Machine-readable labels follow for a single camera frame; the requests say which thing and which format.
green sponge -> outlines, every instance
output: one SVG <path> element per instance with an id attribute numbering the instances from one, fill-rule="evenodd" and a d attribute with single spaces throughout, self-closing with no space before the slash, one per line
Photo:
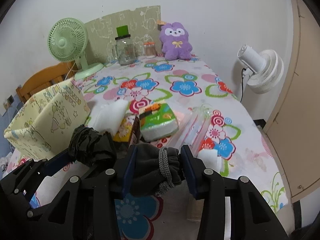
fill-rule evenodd
<path id="1" fill-rule="evenodd" d="M 128 35 L 129 34 L 128 26 L 123 25 L 123 26 L 117 27 L 117 34 L 119 37 Z"/>

green fan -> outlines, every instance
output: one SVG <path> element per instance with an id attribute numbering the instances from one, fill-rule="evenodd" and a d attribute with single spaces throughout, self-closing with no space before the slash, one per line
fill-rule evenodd
<path id="1" fill-rule="evenodd" d="M 84 24 L 74 18 L 59 20 L 48 36 L 48 48 L 56 60 L 69 62 L 80 59 L 81 70 L 76 73 L 75 80 L 86 78 L 103 68 L 102 63 L 88 65 L 84 52 L 87 43 L 88 35 Z"/>

door frame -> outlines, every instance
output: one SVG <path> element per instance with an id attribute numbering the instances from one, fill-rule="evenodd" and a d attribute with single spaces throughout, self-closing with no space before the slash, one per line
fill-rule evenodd
<path id="1" fill-rule="evenodd" d="M 301 24 L 300 24 L 300 9 L 298 5 L 298 0 L 291 0 L 292 12 L 293 12 L 293 42 L 292 42 L 292 52 L 290 63 L 288 66 L 288 72 L 284 80 L 281 92 L 279 94 L 278 100 L 273 108 L 271 115 L 269 116 L 263 131 L 267 133 L 273 122 L 276 122 L 277 115 L 281 109 L 281 106 L 288 94 L 293 75 L 297 66 L 299 50 L 300 50 L 300 37 L 301 37 Z"/>

white fan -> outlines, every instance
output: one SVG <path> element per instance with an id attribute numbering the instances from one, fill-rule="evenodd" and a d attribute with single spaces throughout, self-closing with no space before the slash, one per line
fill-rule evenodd
<path id="1" fill-rule="evenodd" d="M 246 65 L 242 71 L 243 90 L 248 85 L 256 94 L 264 94 L 279 83 L 284 64 L 279 55 L 272 49 L 259 54 L 247 44 L 238 52 L 238 58 Z"/>

fan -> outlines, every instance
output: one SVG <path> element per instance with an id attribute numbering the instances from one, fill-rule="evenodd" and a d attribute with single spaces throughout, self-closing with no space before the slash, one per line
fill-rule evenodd
<path id="1" fill-rule="evenodd" d="M 238 58 L 247 68 L 242 71 L 242 84 L 248 85 L 256 94 L 264 94 L 279 83 L 284 64 L 279 55 L 272 49 L 267 49 L 259 54 L 247 44 L 238 52 Z"/>
<path id="2" fill-rule="evenodd" d="M 79 58 L 82 69 L 76 73 L 75 80 L 86 78 L 103 68 L 102 63 L 88 65 L 84 52 L 87 43 L 84 24 L 74 18 L 59 20 L 48 36 L 48 49 L 56 60 L 69 62 Z"/>

